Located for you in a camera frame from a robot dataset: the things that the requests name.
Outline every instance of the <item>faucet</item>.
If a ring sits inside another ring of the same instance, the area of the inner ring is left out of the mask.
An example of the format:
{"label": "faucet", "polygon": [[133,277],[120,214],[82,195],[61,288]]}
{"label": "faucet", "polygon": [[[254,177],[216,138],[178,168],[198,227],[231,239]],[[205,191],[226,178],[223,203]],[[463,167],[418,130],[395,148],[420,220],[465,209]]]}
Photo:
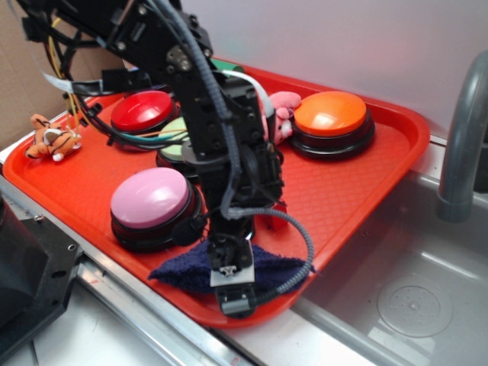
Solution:
{"label": "faucet", "polygon": [[437,215],[459,223],[473,192],[488,191],[488,50],[471,64],[457,100],[438,190]]}

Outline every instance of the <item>pink plush toy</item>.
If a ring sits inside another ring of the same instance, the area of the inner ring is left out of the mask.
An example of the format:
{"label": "pink plush toy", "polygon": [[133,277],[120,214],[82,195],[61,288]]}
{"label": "pink plush toy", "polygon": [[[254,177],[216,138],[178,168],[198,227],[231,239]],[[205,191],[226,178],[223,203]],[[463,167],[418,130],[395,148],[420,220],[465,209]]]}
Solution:
{"label": "pink plush toy", "polygon": [[[293,116],[295,108],[302,102],[302,98],[291,91],[279,91],[270,95],[269,98],[275,109],[274,143],[278,145],[293,133],[290,118]],[[265,140],[267,140],[269,133],[265,116],[262,116],[262,122],[265,128]]]}

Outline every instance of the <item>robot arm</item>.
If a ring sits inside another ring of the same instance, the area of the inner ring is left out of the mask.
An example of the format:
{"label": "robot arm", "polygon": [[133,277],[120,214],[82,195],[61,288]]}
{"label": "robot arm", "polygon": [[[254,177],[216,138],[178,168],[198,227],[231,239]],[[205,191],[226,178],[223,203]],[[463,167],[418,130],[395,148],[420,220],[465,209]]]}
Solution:
{"label": "robot arm", "polygon": [[[171,87],[190,137],[184,158],[197,169],[209,212],[211,285],[227,316],[252,314],[256,301],[248,237],[253,216],[232,216],[230,208],[270,207],[280,199],[283,186],[279,152],[264,140],[255,89],[215,70],[207,32],[194,15],[182,11],[179,0],[18,2],[28,15],[28,39],[46,43],[52,37],[72,49],[99,45],[139,69],[136,78],[125,71],[115,77],[106,72],[101,90],[72,82],[75,94]],[[53,14],[93,40],[79,36],[73,44],[52,27]]]}

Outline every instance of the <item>orange tray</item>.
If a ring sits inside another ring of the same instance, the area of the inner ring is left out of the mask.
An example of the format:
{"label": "orange tray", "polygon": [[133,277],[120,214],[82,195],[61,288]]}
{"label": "orange tray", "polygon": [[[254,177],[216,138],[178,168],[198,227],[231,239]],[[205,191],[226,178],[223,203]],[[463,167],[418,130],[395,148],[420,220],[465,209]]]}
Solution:
{"label": "orange tray", "polygon": [[[292,91],[302,98],[330,88],[246,68],[268,93]],[[100,116],[110,120],[120,96],[98,98]],[[429,129],[418,114],[371,98],[364,98],[377,125],[372,145],[352,159],[319,162],[297,155],[286,143],[283,199],[287,211],[310,232],[315,245],[313,265],[323,268],[372,210],[408,172],[429,144]],[[195,295],[147,276],[164,261],[189,248],[173,248],[156,254],[134,254],[117,244],[111,232],[110,201],[120,183],[131,175],[156,166],[155,152],[128,152],[107,146],[108,138],[91,128],[81,131],[82,148],[61,162],[24,157],[31,144],[25,141],[8,157],[5,177],[49,212],[56,215],[116,263],[169,300],[192,319],[215,328],[252,326],[289,308],[314,279],[312,274],[298,291],[260,306],[246,319],[230,319],[218,307],[214,295]],[[306,258],[299,233],[290,225],[270,230],[256,218],[253,242],[288,257]]]}

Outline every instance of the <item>light green button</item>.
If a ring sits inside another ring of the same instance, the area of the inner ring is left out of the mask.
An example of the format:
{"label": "light green button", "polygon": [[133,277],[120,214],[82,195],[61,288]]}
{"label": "light green button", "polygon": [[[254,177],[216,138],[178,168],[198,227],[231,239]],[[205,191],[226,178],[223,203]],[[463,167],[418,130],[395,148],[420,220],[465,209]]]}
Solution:
{"label": "light green button", "polygon": [[[176,118],[175,120],[172,120],[169,124],[164,126],[159,136],[163,137],[166,134],[171,133],[174,134],[175,136],[169,139],[170,141],[189,140],[190,137],[188,137],[188,134],[186,132],[183,133],[180,130],[186,130],[185,119],[183,117]],[[160,151],[161,154],[167,159],[174,160],[177,162],[183,161],[183,158],[181,157],[181,145],[171,145],[161,149]]]}

